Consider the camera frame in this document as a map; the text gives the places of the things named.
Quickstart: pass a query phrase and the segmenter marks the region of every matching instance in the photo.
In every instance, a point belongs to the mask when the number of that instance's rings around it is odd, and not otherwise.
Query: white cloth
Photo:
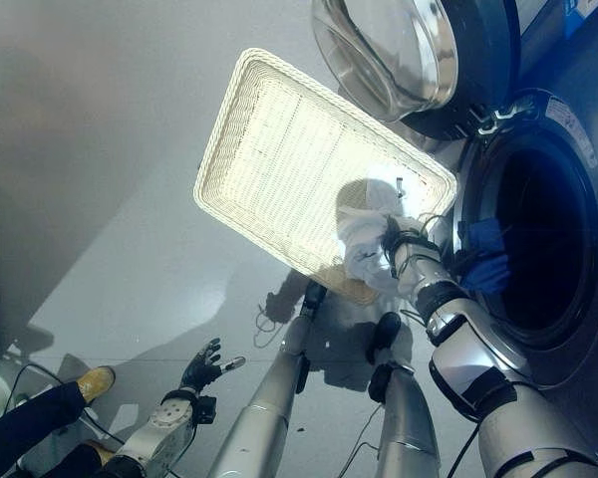
[[[392,277],[390,263],[381,247],[388,228],[387,217],[395,217],[404,227],[419,228],[421,224],[416,219],[404,217],[404,211],[408,211],[407,195],[401,185],[395,182],[395,187],[383,178],[377,178],[377,174],[374,171],[375,177],[368,180],[366,204],[369,209],[339,207],[339,245],[349,278],[362,280],[383,294],[397,296],[399,281]]]
[[[359,279],[372,289],[397,295],[398,281],[390,274],[390,264],[381,247],[381,239],[388,227],[386,214],[380,211],[339,208],[342,219],[338,234],[346,275]]]

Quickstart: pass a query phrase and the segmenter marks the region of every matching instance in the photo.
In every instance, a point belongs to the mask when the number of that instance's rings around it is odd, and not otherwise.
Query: yellow boot
[[[78,387],[86,403],[109,390],[116,381],[116,374],[109,366],[98,366],[91,368],[84,375],[78,378]]]

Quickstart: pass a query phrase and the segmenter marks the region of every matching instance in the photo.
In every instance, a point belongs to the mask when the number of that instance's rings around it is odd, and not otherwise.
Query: wicker tray
[[[345,276],[337,210],[366,208],[376,170],[398,171],[407,215],[442,214],[454,200],[454,177],[427,154],[281,59],[250,49],[232,74],[194,199],[288,266],[369,304],[375,293]]]

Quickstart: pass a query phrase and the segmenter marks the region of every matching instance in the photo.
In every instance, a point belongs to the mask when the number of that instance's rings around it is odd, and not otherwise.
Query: floor
[[[209,469],[301,294],[286,266],[192,201],[230,73],[252,46],[335,88],[307,1],[0,0],[0,366],[13,376],[30,359],[71,378],[113,365],[118,381],[94,412],[127,438],[190,357],[221,337],[226,357],[248,362],[208,388],[217,418],[177,465],[184,477]],[[266,302],[278,306],[268,307],[279,323],[273,332],[256,326]],[[381,299],[362,309],[328,297],[278,476],[339,472],[375,407],[365,393],[367,334],[355,324],[397,306]],[[413,324],[412,336],[445,475],[472,425],[433,385],[424,331]],[[45,383],[28,374],[21,389]],[[368,441],[378,442],[381,419]],[[93,436],[82,424],[61,430],[26,465],[39,476]],[[375,466],[363,450],[346,476],[371,476]],[[456,476],[482,476],[476,445]]]

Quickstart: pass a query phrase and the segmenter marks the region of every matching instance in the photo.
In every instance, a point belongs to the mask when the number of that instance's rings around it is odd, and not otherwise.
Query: wire
[[[442,219],[446,224],[449,224],[449,219],[447,219],[445,216],[443,216],[442,214],[434,214],[430,216],[428,219],[426,219],[426,222],[424,222],[423,226],[421,226],[421,231],[419,231],[419,234],[423,235],[423,233],[426,231],[426,227],[428,227],[428,224],[430,224],[435,219]]]
[[[361,442],[359,444],[359,446],[357,446],[357,448],[352,453],[352,456],[350,457],[350,460],[346,463],[346,465],[341,470],[341,474],[339,475],[339,478],[341,478],[342,476],[344,476],[348,472],[348,468],[350,468],[350,465],[352,465],[352,462],[354,461],[355,457],[357,456],[357,453],[359,453],[359,450],[361,450],[361,448],[363,448],[364,445],[368,446],[369,448],[372,448],[375,451],[379,451],[379,448],[377,448],[375,445],[371,445],[367,441]]]
[[[277,336],[279,335],[279,333],[281,332],[281,330],[283,329],[283,324],[281,325],[281,327],[277,327],[277,323],[274,321],[271,321],[267,316],[266,316],[266,310],[261,307],[259,304],[257,304],[257,307],[259,308],[259,312],[257,313],[257,315],[255,316],[255,327],[257,328],[257,332],[255,333],[254,336],[252,336],[252,344],[258,348],[258,349],[265,349],[266,347],[268,347],[272,341],[274,341]],[[272,324],[272,328],[270,327],[265,327],[266,322],[269,322]],[[270,339],[268,339],[268,341],[266,341],[265,344],[260,345],[257,343],[257,338],[263,333],[263,334],[271,334],[273,333],[272,337]]]
[[[9,402],[13,398],[13,394],[16,391],[16,387],[18,386],[18,382],[20,381],[20,377],[22,376],[22,373],[24,372],[24,370],[26,370],[29,367],[30,368],[37,368],[39,371],[41,371],[42,373],[45,373],[50,378],[52,378],[53,380],[55,380],[57,383],[64,384],[63,381],[61,381],[54,373],[52,373],[47,368],[44,368],[43,366],[38,365],[36,363],[27,363],[27,364],[25,364],[22,368],[20,368],[20,371],[18,371],[18,374],[16,375],[16,379],[14,380],[13,386],[11,387],[11,392],[9,393],[9,397],[7,398],[7,402],[4,404],[4,409],[2,410],[2,416],[4,416],[7,413],[7,410],[9,409]]]
[[[186,451],[188,451],[188,448],[190,448],[190,445],[194,441],[195,436],[197,436],[197,425],[194,425],[194,428],[192,429],[192,436],[188,440],[188,443],[186,444],[186,446],[183,447],[183,450],[181,450],[181,453],[179,453],[179,456],[177,456],[177,458],[175,459],[175,461],[173,461],[170,464],[168,471],[170,471],[171,468],[174,468],[175,465],[177,463],[179,463],[179,460],[181,459],[181,457],[186,453]]]
[[[359,436],[357,436],[357,441],[355,442],[354,446],[352,447],[352,451],[350,452],[350,456],[348,457],[348,459],[346,460],[345,465],[343,465],[343,468],[341,469],[341,471],[337,475],[337,478],[343,478],[343,476],[348,471],[348,468],[350,468],[350,465],[352,464],[352,461],[355,459],[355,457],[357,456],[357,453],[359,453],[359,449],[361,449],[361,446],[363,445],[363,443],[361,445],[359,444],[359,442],[361,441],[361,437],[363,436],[363,434],[366,431],[366,429],[370,426],[370,423],[372,422],[372,419],[375,417],[375,415],[377,414],[377,412],[381,409],[381,406],[382,406],[382,404],[379,403],[379,405],[377,405],[377,408],[375,408],[375,411],[373,411],[372,414],[370,415],[370,417],[368,418],[368,421],[366,421],[366,424],[363,425],[363,428],[361,429],[361,432],[359,433]],[[370,443],[368,443],[368,445],[371,446],[371,447],[373,447],[374,449],[378,450],[378,448],[376,446],[372,446],[372,445],[370,445]]]
[[[426,324],[423,322],[423,318],[419,314],[416,314],[412,311],[408,311],[407,309],[400,309],[399,312],[401,312],[408,319],[415,321],[424,329],[426,328]]]
[[[118,438],[116,435],[114,435],[113,433],[111,433],[108,430],[106,430],[100,423],[98,423],[96,421],[96,419],[93,416],[91,416],[91,413],[89,413],[87,410],[84,410],[83,413],[89,419],[89,421],[93,424],[93,426],[95,426],[96,428],[98,428],[102,433],[104,433],[108,437],[113,438],[114,440],[116,440],[121,445],[124,445],[124,441],[122,439]]]
[[[476,435],[478,434],[478,429],[479,428],[480,428],[480,423],[476,425],[476,427],[474,428],[474,431],[471,433],[471,435],[469,436],[469,438],[465,442],[465,445],[462,446],[462,449],[460,450],[460,453],[456,457],[456,460],[454,461],[454,464],[451,466],[451,469],[449,470],[448,478],[451,478],[452,476],[454,476],[454,473],[456,472],[456,468],[458,468],[458,464],[460,463],[460,461],[464,457],[465,453],[469,449],[469,446],[471,445],[471,443],[476,438]]]

